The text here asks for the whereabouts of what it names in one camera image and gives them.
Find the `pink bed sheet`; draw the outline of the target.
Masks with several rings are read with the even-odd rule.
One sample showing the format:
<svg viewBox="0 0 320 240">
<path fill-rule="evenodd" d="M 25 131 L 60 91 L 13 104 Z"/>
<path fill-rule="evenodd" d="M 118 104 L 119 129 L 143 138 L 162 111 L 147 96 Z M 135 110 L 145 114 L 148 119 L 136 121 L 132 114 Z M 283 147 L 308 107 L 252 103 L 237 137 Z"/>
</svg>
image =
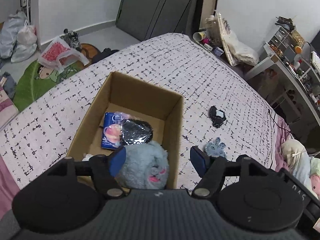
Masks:
<svg viewBox="0 0 320 240">
<path fill-rule="evenodd" d="M 0 157 L 0 218 L 11 209 L 12 200 L 19 190 L 5 162 Z"/>
</svg>

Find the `white soft item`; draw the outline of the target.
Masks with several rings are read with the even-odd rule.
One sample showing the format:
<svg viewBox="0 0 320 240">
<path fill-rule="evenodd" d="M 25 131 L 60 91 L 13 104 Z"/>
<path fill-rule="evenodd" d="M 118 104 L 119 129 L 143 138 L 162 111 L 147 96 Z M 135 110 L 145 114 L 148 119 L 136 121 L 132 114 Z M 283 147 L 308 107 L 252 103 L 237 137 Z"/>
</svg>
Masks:
<svg viewBox="0 0 320 240">
<path fill-rule="evenodd" d="M 91 157 L 93 157 L 92 154 L 84 154 L 84 157 L 83 157 L 82 161 L 89 161 L 89 159 L 90 159 Z"/>
</svg>

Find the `woven basket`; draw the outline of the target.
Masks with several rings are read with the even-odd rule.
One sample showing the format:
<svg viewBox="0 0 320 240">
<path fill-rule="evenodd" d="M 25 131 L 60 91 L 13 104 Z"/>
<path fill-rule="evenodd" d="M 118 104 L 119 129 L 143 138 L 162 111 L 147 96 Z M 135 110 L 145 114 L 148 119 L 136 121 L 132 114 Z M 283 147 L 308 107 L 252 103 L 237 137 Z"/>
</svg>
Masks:
<svg viewBox="0 0 320 240">
<path fill-rule="evenodd" d="M 292 32 L 291 32 L 291 37 L 292 39 L 295 41 L 296 45 L 303 48 L 304 44 L 305 44 L 305 40 L 304 38 L 302 37 L 302 35 L 300 35 L 300 33 L 294 29 Z"/>
</svg>

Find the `large blue fluffy plush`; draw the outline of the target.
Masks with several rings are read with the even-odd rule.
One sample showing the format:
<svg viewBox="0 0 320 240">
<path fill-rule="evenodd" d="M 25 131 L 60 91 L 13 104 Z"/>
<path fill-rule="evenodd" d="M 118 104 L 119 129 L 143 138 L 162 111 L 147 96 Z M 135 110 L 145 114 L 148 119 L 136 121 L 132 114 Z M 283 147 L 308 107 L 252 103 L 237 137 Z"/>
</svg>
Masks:
<svg viewBox="0 0 320 240">
<path fill-rule="evenodd" d="M 116 180 L 127 189 L 160 190 L 169 176 L 168 152 L 156 141 L 126 145 L 126 160 Z"/>
</svg>

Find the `cream tote bag pile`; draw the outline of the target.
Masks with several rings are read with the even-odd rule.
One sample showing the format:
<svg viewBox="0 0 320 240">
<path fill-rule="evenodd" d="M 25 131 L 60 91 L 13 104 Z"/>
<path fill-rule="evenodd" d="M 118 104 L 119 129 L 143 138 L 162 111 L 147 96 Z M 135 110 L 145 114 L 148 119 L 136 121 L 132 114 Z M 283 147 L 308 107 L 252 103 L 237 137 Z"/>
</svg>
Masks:
<svg viewBox="0 0 320 240">
<path fill-rule="evenodd" d="M 240 63 L 245 63 L 250 66 L 255 66 L 259 62 L 257 52 L 251 47 L 245 45 L 238 40 L 237 35 L 229 27 L 221 13 L 216 13 L 216 19 L 219 26 L 220 38 L 227 60 L 231 66 L 236 66 Z"/>
</svg>

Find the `white black patterned bedspread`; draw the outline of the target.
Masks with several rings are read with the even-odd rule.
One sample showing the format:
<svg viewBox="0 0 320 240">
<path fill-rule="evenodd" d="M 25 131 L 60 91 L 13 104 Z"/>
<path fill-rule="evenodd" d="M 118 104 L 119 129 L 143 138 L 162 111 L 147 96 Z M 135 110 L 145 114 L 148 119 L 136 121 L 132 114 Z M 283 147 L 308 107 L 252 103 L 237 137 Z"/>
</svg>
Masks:
<svg viewBox="0 0 320 240">
<path fill-rule="evenodd" d="M 199 181 L 191 146 L 219 137 L 229 160 L 245 154 L 275 168 L 276 114 L 236 72 L 182 34 L 127 47 L 69 77 L 32 103 L 1 131 L 1 157 L 19 188 L 63 158 L 86 111 L 110 72 L 121 72 L 184 98 L 177 187 Z M 211 106 L 225 113 L 215 128 Z"/>
</svg>

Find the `black fabric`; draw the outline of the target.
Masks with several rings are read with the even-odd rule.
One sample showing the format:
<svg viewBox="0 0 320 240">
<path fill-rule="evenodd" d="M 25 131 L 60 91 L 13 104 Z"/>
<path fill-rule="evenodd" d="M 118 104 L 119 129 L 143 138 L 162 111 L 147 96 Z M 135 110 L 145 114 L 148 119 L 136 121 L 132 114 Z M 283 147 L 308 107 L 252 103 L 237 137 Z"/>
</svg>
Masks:
<svg viewBox="0 0 320 240">
<path fill-rule="evenodd" d="M 151 125 L 136 118 L 125 118 L 122 123 L 120 144 L 140 145 L 149 143 L 153 139 Z"/>
</svg>

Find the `black stitched felt plush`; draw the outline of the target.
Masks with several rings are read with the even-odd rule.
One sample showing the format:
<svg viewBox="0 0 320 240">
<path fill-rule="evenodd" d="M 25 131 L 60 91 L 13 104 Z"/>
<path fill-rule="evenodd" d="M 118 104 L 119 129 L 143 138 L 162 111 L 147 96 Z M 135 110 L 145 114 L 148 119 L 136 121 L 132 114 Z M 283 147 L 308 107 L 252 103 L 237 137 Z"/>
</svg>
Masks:
<svg viewBox="0 0 320 240">
<path fill-rule="evenodd" d="M 226 121 L 224 111 L 218 110 L 215 106 L 211 106 L 209 110 L 209 117 L 215 128 L 220 128 Z"/>
</svg>

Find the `small blue bunny plush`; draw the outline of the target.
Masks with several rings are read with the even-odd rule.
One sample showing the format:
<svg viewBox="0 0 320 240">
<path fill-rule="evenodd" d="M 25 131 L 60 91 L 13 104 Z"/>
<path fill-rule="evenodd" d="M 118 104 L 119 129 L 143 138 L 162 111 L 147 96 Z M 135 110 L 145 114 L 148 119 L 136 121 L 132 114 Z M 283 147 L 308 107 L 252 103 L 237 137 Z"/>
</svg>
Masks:
<svg viewBox="0 0 320 240">
<path fill-rule="evenodd" d="M 210 157 L 223 157 L 226 158 L 225 143 L 217 137 L 214 141 L 209 141 L 204 146 L 205 153 Z"/>
</svg>

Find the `blue tissue pack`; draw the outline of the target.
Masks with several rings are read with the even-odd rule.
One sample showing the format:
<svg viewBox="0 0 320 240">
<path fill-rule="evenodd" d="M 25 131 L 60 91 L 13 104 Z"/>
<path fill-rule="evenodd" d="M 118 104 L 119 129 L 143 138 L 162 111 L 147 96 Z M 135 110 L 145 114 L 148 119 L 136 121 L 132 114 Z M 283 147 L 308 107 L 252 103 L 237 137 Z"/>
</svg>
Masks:
<svg viewBox="0 0 320 240">
<path fill-rule="evenodd" d="M 121 112 L 106 112 L 103 120 L 101 148 L 115 150 L 120 146 L 122 123 L 125 114 Z"/>
</svg>

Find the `dark grey door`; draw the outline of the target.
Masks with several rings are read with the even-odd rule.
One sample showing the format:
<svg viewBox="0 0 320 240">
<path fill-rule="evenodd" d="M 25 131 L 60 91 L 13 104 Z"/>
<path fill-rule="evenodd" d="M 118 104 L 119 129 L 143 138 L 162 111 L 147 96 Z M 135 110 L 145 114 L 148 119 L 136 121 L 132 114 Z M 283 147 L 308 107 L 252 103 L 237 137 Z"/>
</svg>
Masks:
<svg viewBox="0 0 320 240">
<path fill-rule="evenodd" d="M 193 0 L 121 0 L 116 27 L 139 41 L 186 33 Z"/>
</svg>

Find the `green cartoon floor mat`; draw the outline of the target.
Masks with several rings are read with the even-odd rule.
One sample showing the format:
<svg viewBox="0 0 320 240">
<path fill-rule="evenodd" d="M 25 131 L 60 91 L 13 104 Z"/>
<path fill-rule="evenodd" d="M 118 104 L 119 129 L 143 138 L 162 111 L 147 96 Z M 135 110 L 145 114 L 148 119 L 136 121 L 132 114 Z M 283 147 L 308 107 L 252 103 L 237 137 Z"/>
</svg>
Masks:
<svg viewBox="0 0 320 240">
<path fill-rule="evenodd" d="M 44 67 L 37 60 L 32 62 L 16 85 L 14 105 L 19 112 L 23 111 L 48 90 L 83 69 L 85 66 L 80 61 L 66 67 L 62 73 Z"/>
</svg>

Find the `grey plastic bag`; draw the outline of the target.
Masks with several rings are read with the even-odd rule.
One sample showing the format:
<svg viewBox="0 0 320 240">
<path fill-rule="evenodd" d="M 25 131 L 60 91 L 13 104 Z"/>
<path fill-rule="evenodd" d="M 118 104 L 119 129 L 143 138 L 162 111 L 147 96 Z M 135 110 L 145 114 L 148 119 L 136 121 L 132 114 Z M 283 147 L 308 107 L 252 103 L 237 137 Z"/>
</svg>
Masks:
<svg viewBox="0 0 320 240">
<path fill-rule="evenodd" d="M 1 58 L 8 59 L 12 56 L 17 41 L 18 32 L 23 29 L 27 16 L 24 12 L 18 11 L 9 15 L 1 29 Z"/>
</svg>

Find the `white desk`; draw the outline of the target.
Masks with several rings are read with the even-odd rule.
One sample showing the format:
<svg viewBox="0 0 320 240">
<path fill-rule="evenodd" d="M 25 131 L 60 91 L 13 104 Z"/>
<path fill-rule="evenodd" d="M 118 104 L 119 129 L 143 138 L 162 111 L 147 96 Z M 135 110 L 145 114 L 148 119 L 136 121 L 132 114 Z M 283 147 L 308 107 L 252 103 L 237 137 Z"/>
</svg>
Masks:
<svg viewBox="0 0 320 240">
<path fill-rule="evenodd" d="M 266 53 L 266 57 L 244 75 L 244 80 L 248 81 L 273 65 L 276 65 L 280 72 L 290 81 L 291 85 L 295 87 L 296 91 L 302 97 L 305 104 L 308 106 L 309 110 L 316 119 L 317 124 L 319 125 L 319 110 L 317 109 L 315 103 L 311 100 L 311 97 L 308 95 L 306 88 L 303 86 L 300 80 L 296 78 L 285 66 L 285 64 L 280 60 L 278 55 L 274 52 L 274 50 L 272 50 L 268 43 L 264 43 L 263 49 Z"/>
</svg>

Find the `pink cartoon cushion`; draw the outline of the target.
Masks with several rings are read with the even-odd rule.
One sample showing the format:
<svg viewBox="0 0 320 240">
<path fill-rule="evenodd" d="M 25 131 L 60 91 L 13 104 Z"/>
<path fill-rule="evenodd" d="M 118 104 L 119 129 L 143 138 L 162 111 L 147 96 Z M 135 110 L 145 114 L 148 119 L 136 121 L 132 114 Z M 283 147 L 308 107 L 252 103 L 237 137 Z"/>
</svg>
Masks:
<svg viewBox="0 0 320 240">
<path fill-rule="evenodd" d="M 17 107 L 13 104 L 7 93 L 1 87 L 0 94 L 0 129 L 3 129 L 18 114 Z"/>
</svg>

